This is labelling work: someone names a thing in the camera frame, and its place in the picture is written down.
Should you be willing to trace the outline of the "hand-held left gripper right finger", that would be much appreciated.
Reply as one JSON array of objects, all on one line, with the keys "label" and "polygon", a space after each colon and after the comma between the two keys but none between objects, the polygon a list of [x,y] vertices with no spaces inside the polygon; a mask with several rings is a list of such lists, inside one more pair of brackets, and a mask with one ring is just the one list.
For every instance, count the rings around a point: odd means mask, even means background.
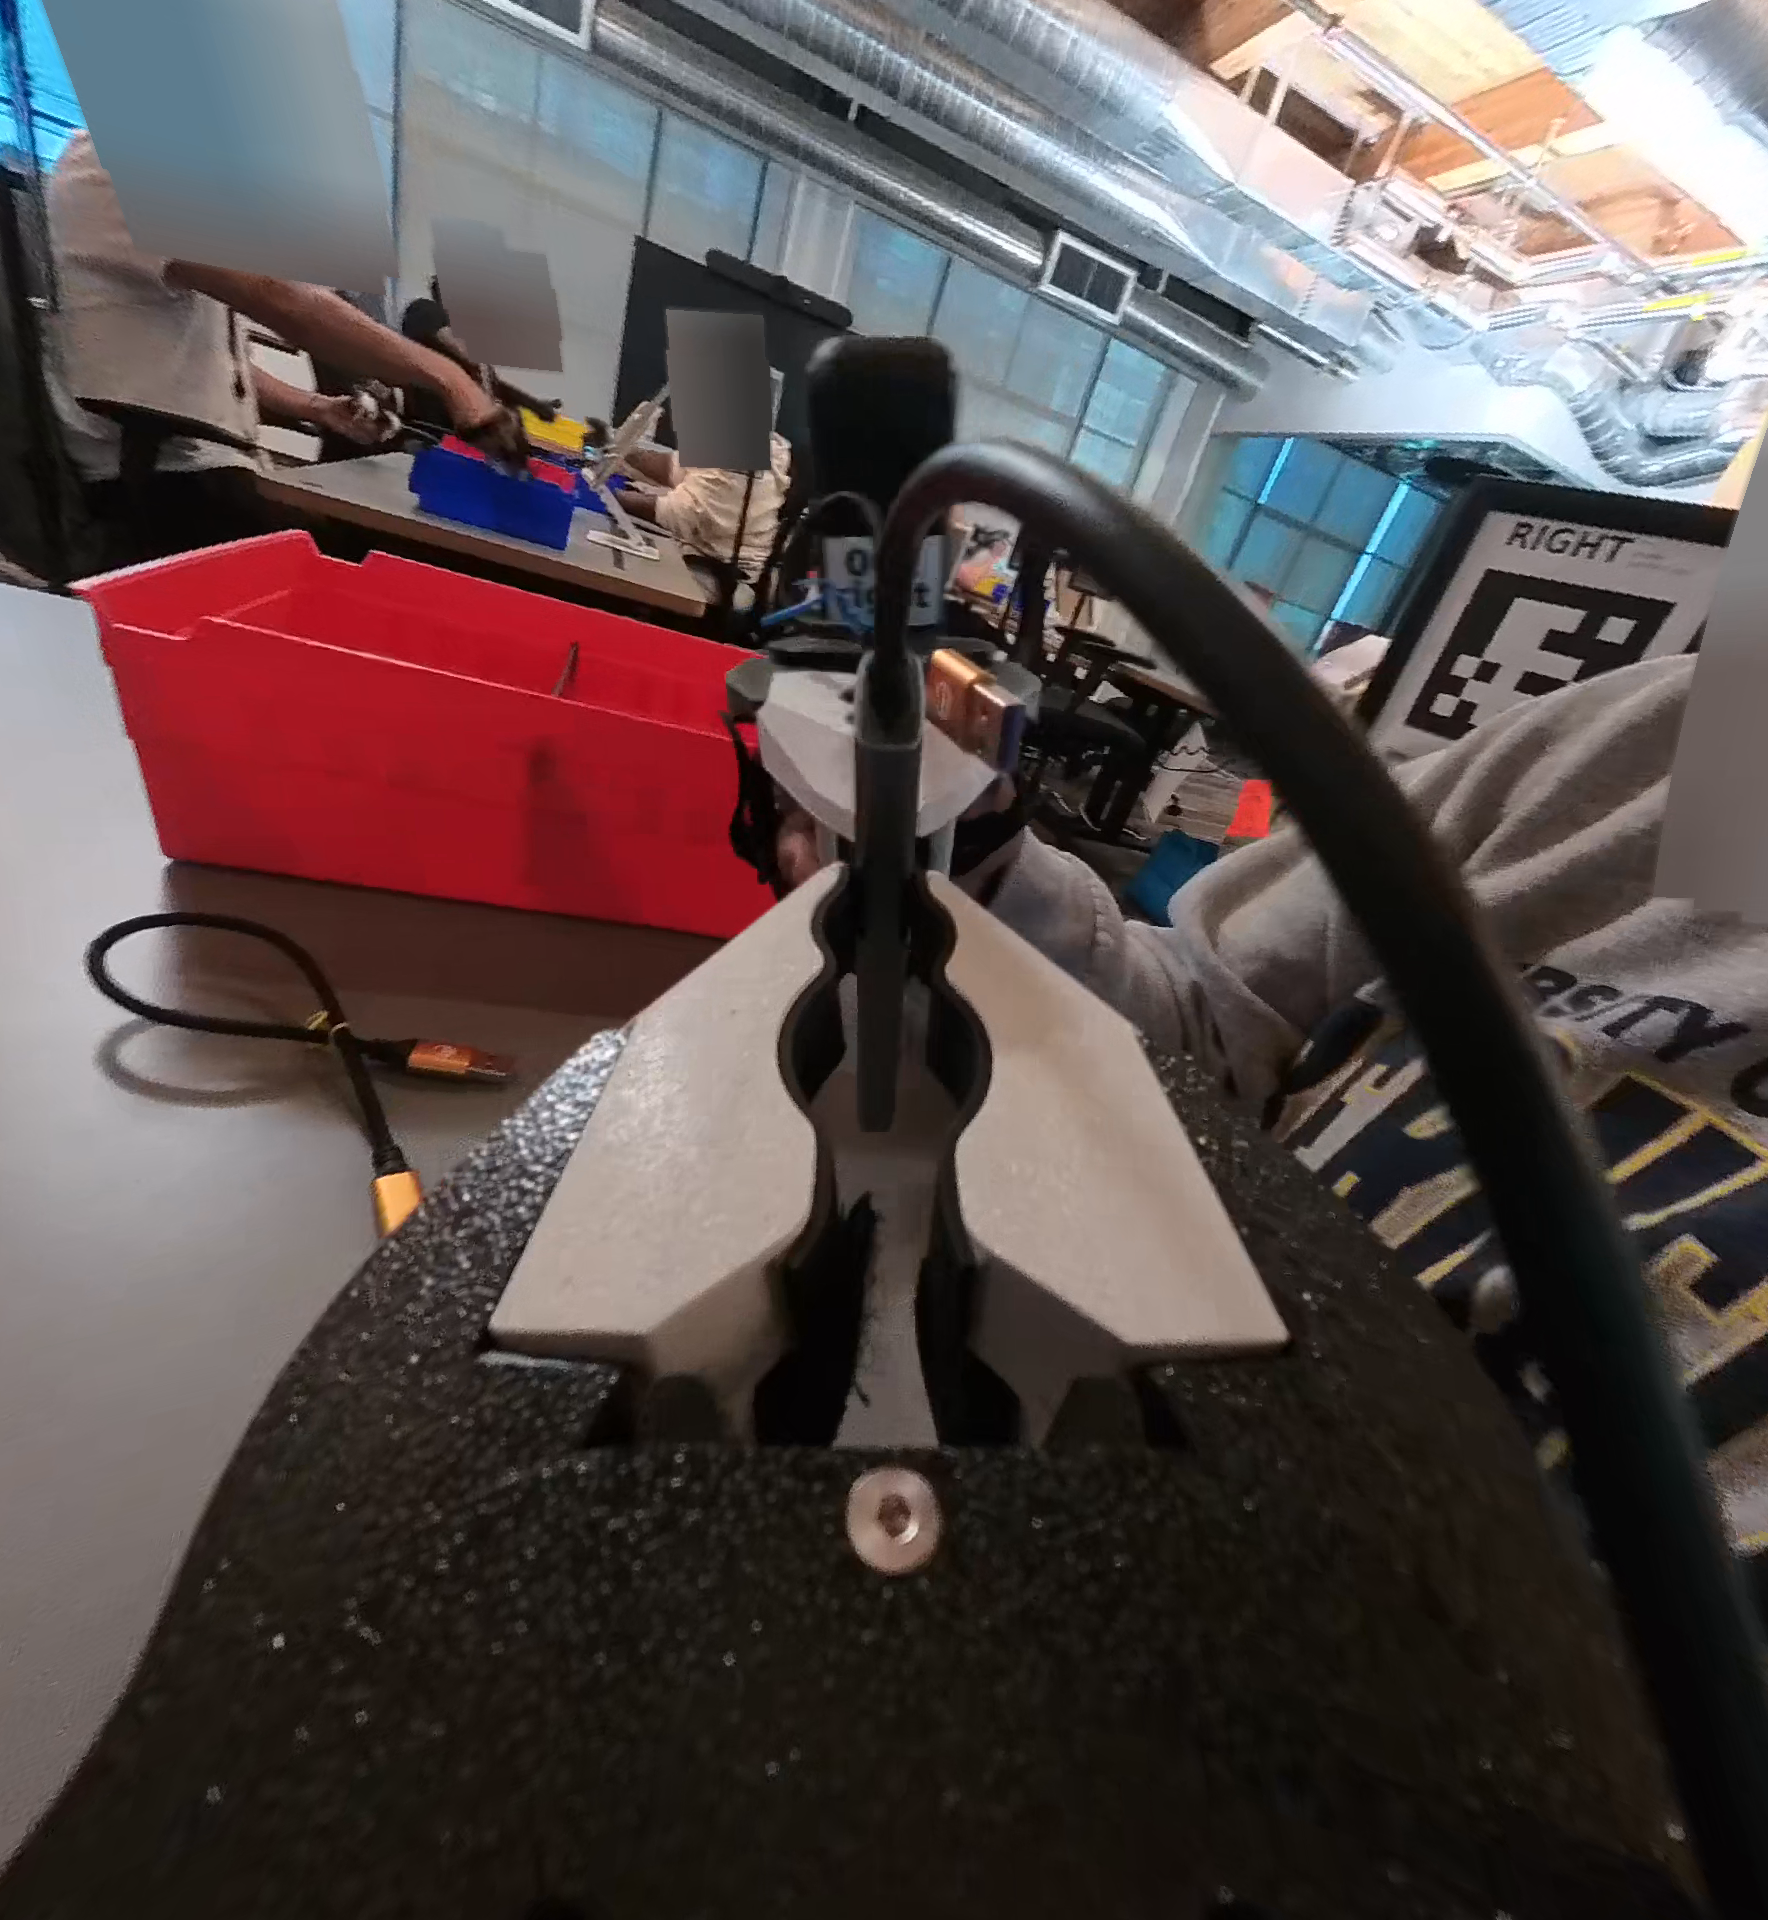
[{"label": "hand-held left gripper right finger", "polygon": [[1040,1444],[1084,1383],[1283,1351],[1132,1023],[946,878],[923,900],[923,1055],[951,1105],[913,1306],[936,1439]]}]

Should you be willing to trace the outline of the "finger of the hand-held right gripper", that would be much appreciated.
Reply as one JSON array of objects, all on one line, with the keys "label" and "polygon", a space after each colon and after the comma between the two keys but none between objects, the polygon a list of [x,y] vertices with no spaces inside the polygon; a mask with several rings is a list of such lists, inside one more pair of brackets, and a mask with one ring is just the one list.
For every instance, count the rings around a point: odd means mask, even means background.
[{"label": "finger of the hand-held right gripper", "polygon": [[772,678],[757,746],[774,783],[779,871],[838,861],[856,826],[856,679]]},{"label": "finger of the hand-held right gripper", "polygon": [[989,762],[951,739],[924,739],[916,794],[916,868],[948,874],[961,822],[998,811],[1011,792],[1010,776]]}]

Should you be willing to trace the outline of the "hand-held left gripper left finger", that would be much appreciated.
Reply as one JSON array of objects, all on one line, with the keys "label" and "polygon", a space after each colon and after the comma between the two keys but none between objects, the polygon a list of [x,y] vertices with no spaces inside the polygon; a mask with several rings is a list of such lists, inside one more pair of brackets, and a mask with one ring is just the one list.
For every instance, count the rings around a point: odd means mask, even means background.
[{"label": "hand-held left gripper left finger", "polygon": [[775,902],[621,1036],[489,1338],[699,1378],[722,1413],[843,1413],[864,1229],[824,1089],[849,1075],[849,874]]}]

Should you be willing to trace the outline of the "red plastic bin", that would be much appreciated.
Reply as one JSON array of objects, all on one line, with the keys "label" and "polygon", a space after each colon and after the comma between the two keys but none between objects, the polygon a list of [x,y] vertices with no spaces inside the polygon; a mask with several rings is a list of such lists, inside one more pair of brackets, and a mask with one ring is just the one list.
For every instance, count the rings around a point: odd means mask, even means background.
[{"label": "red plastic bin", "polygon": [[301,531],[76,581],[165,856],[727,940],[748,655]]}]

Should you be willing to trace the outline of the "person's right forearm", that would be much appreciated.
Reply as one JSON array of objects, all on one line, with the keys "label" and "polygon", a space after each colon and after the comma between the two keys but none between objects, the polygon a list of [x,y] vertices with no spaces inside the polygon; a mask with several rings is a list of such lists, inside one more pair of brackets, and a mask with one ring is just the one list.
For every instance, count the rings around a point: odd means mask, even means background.
[{"label": "person's right forearm", "polygon": [[[1612,670],[1396,768],[1509,963],[1541,960],[1650,900],[1697,665]],[[1084,859],[1033,828],[969,888],[1157,1051],[1197,1058],[1248,1104],[1272,1097],[1311,1036],[1381,977],[1295,826],[1220,855],[1173,896],[1169,925],[1130,922]]]}]

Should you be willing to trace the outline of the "white ceiling vent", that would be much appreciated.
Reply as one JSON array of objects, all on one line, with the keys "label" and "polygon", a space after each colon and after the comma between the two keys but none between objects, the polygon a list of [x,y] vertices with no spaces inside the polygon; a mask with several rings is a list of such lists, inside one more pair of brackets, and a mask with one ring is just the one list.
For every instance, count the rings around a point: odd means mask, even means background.
[{"label": "white ceiling vent", "polygon": [[1037,290],[1086,320],[1118,325],[1137,290],[1137,269],[1067,229],[1056,229],[1040,256]]}]

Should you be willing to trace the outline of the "silver ceiling ducts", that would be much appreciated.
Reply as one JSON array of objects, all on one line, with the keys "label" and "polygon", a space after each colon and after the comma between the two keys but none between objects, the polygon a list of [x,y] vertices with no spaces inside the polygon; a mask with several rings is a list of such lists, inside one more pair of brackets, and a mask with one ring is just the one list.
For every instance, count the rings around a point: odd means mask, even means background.
[{"label": "silver ceiling ducts", "polygon": [[1360,369],[1381,292],[1326,240],[1237,182],[1184,83],[1068,3],[640,3],[746,70],[813,83],[944,155],[1076,235],[1160,277],[1163,298],[1235,313],[1311,363]]}]

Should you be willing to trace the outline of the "blue plastic bins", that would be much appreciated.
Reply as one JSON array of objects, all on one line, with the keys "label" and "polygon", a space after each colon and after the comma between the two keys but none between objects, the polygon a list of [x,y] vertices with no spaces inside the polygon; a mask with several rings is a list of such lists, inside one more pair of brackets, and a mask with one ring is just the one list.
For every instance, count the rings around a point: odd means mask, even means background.
[{"label": "blue plastic bins", "polygon": [[566,548],[577,514],[606,510],[567,463],[533,456],[510,471],[451,437],[415,449],[406,485],[425,514],[556,551]]}]

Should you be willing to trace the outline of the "grey office desk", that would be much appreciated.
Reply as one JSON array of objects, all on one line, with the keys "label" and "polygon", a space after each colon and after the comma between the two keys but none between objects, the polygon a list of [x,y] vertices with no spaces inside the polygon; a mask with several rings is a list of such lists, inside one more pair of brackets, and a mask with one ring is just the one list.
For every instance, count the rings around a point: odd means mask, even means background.
[{"label": "grey office desk", "polygon": [[360,542],[372,554],[440,564],[463,576],[529,587],[632,617],[706,628],[718,621],[714,583],[680,548],[656,560],[598,543],[588,516],[572,519],[561,550],[429,514],[409,489],[409,458],[380,452],[325,466],[263,471],[257,491],[316,531]]}]

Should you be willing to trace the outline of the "framed black-white tag sign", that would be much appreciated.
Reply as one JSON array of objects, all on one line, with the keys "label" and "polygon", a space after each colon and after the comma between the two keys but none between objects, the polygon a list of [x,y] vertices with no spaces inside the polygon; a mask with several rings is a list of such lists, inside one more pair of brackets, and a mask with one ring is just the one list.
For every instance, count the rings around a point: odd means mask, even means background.
[{"label": "framed black-white tag sign", "polygon": [[1543,693],[1703,640],[1734,510],[1480,477],[1409,570],[1356,719],[1426,754]]}]

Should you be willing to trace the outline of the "person's grey printed sweatshirt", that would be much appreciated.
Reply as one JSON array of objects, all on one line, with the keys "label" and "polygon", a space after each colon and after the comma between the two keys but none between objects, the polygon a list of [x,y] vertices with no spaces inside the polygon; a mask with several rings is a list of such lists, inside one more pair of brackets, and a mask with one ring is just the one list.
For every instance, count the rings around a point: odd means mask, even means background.
[{"label": "person's grey printed sweatshirt", "polygon": [[[1519,984],[1590,1125],[1768,1635],[1768,930],[1654,900],[1524,960]],[[1559,1397],[1386,988],[1308,1033],[1265,1122],[1470,1334],[1575,1506]]]}]

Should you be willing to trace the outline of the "black wall monitor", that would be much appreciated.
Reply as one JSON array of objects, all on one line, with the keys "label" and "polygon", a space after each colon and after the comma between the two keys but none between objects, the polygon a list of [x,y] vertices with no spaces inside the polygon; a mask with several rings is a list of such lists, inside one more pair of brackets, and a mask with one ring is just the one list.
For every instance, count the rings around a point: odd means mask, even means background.
[{"label": "black wall monitor", "polygon": [[612,422],[663,389],[667,309],[750,313],[766,322],[768,362],[775,372],[774,429],[792,446],[793,466],[809,456],[803,375],[810,354],[850,328],[850,312],[822,292],[769,272],[748,259],[709,249],[691,259],[637,238],[617,359]]}]

